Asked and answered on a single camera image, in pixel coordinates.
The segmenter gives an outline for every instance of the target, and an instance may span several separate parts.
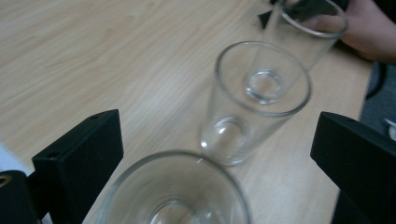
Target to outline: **wooden table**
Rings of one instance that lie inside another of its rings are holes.
[[[26,162],[90,115],[120,110],[115,177],[154,152],[199,151],[214,61],[260,40],[261,0],[4,0],[0,142]],[[337,187],[309,157],[320,111],[358,119],[371,64],[332,49],[311,71],[310,103],[246,163],[228,168],[254,223],[329,223]]]

